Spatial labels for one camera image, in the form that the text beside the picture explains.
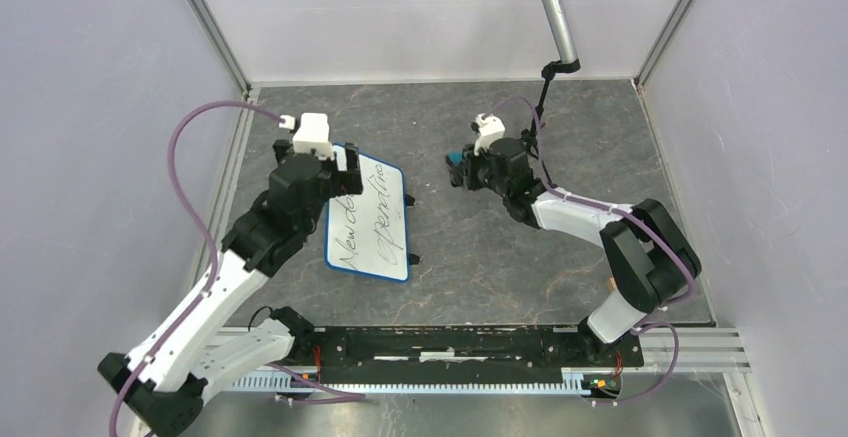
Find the blue whiteboard eraser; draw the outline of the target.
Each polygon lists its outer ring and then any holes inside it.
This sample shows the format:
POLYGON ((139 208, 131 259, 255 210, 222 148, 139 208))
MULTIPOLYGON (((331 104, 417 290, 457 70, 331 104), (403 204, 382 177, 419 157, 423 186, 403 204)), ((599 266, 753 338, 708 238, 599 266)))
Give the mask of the blue whiteboard eraser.
POLYGON ((461 152, 449 152, 446 155, 446 163, 453 167, 459 167, 463 163, 463 154, 461 152))

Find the blue framed whiteboard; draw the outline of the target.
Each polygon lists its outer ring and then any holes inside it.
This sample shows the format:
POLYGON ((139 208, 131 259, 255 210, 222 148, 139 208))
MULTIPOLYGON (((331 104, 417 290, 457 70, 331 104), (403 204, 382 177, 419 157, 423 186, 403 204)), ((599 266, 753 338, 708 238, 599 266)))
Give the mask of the blue framed whiteboard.
POLYGON ((326 265, 394 282, 410 278, 406 179, 401 168, 361 153, 363 191, 329 201, 326 265))

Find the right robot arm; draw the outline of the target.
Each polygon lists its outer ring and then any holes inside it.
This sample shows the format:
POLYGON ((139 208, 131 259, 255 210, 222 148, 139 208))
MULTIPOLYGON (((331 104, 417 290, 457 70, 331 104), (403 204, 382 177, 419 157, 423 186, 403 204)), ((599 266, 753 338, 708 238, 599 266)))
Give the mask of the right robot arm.
POLYGON ((615 288, 579 324, 577 349, 585 362, 606 363, 624 334, 693 291, 702 264, 661 202, 613 204, 555 187, 535 175, 524 144, 514 138, 486 149, 468 144, 448 154, 446 165, 452 186, 494 192, 517 222, 603 249, 615 288))

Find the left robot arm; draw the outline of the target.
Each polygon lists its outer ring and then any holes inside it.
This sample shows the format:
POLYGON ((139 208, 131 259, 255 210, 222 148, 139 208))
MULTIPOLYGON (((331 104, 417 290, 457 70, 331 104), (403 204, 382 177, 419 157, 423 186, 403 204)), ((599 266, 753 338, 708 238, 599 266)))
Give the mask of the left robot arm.
POLYGON ((261 366, 306 362, 313 326, 289 307, 209 351, 232 314, 299 252, 326 204, 363 191, 359 149, 333 146, 328 157, 273 145, 277 166, 247 212, 213 250, 212 262, 169 317, 126 354, 109 353, 98 371, 155 436, 178 436, 219 392, 261 366))

